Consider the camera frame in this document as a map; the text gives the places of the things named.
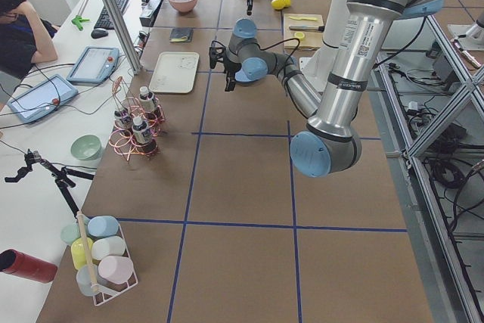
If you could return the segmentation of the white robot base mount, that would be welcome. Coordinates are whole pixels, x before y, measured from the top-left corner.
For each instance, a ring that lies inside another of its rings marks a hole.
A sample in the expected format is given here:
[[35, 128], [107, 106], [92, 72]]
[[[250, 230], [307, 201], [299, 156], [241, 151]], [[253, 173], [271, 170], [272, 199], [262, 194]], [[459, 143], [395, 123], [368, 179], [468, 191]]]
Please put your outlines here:
[[307, 80], [315, 82], [318, 79], [318, 59], [316, 57], [301, 57], [299, 68]]

